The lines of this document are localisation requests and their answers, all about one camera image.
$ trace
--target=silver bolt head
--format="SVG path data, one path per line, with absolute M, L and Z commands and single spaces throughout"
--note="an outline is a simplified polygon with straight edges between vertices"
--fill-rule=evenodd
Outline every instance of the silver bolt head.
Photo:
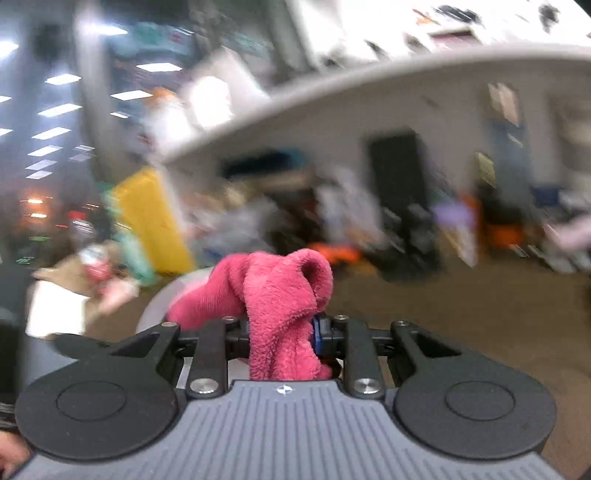
M 217 390 L 218 387 L 219 383 L 217 383 L 213 378 L 198 378 L 196 380 L 193 380 L 189 385 L 189 388 L 191 390 L 201 395 L 213 393 Z
M 373 378 L 359 378 L 355 380 L 353 383 L 353 388 L 356 392 L 362 393 L 364 395 L 371 395 L 372 393 L 377 393 L 381 389 L 381 385 L 377 380 Z

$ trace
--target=ribbed gray surface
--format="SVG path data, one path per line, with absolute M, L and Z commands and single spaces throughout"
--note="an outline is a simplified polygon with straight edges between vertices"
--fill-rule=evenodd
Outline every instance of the ribbed gray surface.
M 438 456 L 400 432 L 383 406 L 333 381 L 237 381 L 217 400 L 189 404 L 151 447 L 111 463 L 68 465 L 36 456 L 18 480 L 559 480 L 529 454 L 474 463 Z

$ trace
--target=yellow bin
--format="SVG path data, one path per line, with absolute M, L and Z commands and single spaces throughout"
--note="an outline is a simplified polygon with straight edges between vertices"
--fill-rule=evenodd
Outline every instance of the yellow bin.
M 195 270 L 193 256 L 164 196 L 158 174 L 144 167 L 112 190 L 122 220 L 142 243 L 159 273 L 184 274 Z

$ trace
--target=black circular pad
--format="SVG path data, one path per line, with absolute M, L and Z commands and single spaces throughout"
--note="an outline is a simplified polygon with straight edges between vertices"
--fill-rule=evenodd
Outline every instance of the black circular pad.
M 177 414 L 172 387 L 142 358 L 82 359 L 32 383 L 18 398 L 22 435 L 68 460 L 105 460 L 160 436 Z
M 473 353 L 425 359 L 398 389 L 394 412 L 421 442 L 470 460 L 539 452 L 556 421 L 542 384 Z
M 447 406 L 469 420 L 496 420 L 507 415 L 515 400 L 511 393 L 492 382 L 462 382 L 447 391 Z
M 66 388 L 57 397 L 57 408 L 71 419 L 104 420 L 125 405 L 125 390 L 103 381 L 85 381 Z

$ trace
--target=pink towel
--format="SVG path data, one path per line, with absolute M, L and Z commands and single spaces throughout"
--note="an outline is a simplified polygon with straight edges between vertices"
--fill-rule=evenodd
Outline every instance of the pink towel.
M 330 264 L 302 249 L 286 257 L 264 252 L 224 258 L 208 282 L 188 286 L 170 307 L 168 319 L 181 329 L 207 319 L 248 314 L 252 380 L 321 380 L 331 370 L 310 345 L 312 317 L 332 294 Z

